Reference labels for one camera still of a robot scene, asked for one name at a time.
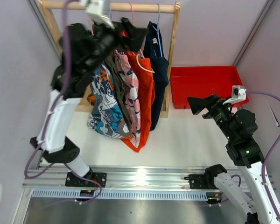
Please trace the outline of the orange shorts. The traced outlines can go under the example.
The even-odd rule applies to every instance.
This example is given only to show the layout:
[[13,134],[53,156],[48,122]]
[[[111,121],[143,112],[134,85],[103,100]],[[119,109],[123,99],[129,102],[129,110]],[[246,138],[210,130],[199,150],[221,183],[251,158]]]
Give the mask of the orange shorts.
[[140,101],[141,136],[138,147],[133,146],[127,140],[123,140],[123,142],[138,153],[146,145],[150,128],[152,127],[152,104],[155,99],[154,79],[149,58],[140,58],[131,52],[126,52],[126,56],[139,81],[138,98]]

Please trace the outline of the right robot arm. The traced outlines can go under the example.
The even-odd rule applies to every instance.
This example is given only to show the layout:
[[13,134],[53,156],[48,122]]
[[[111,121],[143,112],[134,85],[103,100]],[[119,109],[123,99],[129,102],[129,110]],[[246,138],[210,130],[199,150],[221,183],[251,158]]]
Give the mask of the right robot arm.
[[229,98],[215,94],[187,98],[192,113],[198,115],[207,109],[203,118],[213,119],[227,138],[227,153],[244,177],[251,196],[234,183],[220,164],[206,168],[203,181],[208,188],[221,190],[246,218],[246,223],[280,224],[280,202],[266,171],[268,157],[253,138],[258,128],[255,114],[246,109],[231,111],[232,104],[245,99],[245,93],[233,93]]

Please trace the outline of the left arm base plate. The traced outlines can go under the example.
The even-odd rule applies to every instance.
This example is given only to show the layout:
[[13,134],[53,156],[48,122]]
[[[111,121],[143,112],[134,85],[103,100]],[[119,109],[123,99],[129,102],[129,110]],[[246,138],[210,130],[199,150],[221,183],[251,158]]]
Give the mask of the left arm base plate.
[[[102,188],[104,188],[106,185],[107,173],[92,172],[91,175],[87,175],[85,178],[96,181],[101,185]],[[65,180],[65,186],[93,188],[96,187],[96,184],[89,181],[81,180],[80,178],[76,177],[72,172],[68,172]]]

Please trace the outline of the olive green shorts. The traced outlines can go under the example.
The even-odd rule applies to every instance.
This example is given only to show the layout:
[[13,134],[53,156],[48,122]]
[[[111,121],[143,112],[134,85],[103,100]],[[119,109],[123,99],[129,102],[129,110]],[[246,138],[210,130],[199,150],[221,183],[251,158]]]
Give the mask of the olive green shorts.
[[131,129],[131,122],[128,116],[127,108],[125,106],[126,98],[123,80],[119,75],[119,71],[117,69],[117,66],[115,65],[115,62],[113,61],[112,56],[108,56],[107,59],[105,59],[105,64],[109,68],[109,71],[112,75],[116,100],[118,102],[119,108],[122,111],[124,121],[127,124],[128,129]]

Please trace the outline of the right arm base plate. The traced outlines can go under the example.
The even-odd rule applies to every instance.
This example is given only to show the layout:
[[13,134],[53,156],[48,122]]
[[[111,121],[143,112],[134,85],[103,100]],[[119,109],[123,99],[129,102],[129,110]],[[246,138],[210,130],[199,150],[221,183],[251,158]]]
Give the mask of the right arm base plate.
[[190,174],[184,177],[190,189],[217,189],[205,178],[203,174]]

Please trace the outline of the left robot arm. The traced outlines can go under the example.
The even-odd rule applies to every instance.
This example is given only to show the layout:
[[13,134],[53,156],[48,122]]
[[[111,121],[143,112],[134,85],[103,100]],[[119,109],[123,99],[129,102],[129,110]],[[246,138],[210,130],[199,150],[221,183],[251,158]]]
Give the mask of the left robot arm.
[[112,28],[96,24],[94,35],[80,23],[64,28],[59,40],[62,60],[51,81],[48,112],[41,132],[30,143],[43,151],[50,165],[63,163],[76,173],[80,186],[88,186],[92,175],[79,147],[66,136],[72,116],[103,61],[116,48],[140,50],[147,33],[147,28],[135,27],[127,18],[121,18]]

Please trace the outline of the navy blue shorts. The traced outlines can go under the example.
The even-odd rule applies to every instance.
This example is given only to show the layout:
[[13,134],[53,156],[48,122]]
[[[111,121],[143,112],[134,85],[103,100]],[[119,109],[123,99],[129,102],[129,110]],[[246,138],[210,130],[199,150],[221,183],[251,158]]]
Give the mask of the navy blue shorts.
[[145,39],[143,54],[144,57],[150,59],[151,67],[154,71],[153,80],[155,99],[152,104],[152,124],[150,127],[150,130],[153,131],[157,126],[162,110],[165,89],[169,83],[167,76],[169,62],[164,56],[162,36],[157,24],[150,21],[147,28],[148,34]]

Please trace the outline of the pink wire hanger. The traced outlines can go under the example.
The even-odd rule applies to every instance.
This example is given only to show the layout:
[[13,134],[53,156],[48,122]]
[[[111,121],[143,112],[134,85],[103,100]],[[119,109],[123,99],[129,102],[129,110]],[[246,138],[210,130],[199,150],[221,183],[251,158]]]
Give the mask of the pink wire hanger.
[[[134,10],[133,10],[133,5],[132,5],[131,2],[129,2],[129,5],[130,5],[131,11],[132,11],[132,21],[131,21],[131,23],[133,24],[133,22],[134,22]],[[139,50],[139,53],[140,53],[140,57],[141,57],[141,58],[144,58],[142,49]]]

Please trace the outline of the pink shark print shorts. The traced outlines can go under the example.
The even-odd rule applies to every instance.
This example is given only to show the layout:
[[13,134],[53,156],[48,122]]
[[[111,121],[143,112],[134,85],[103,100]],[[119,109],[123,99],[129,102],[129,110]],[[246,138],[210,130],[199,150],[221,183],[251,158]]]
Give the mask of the pink shark print shorts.
[[140,102],[138,98],[139,81],[128,61],[127,55],[115,50],[114,57],[119,76],[126,85],[125,106],[131,121],[130,132],[133,136],[130,142],[134,147],[138,147],[141,136]]

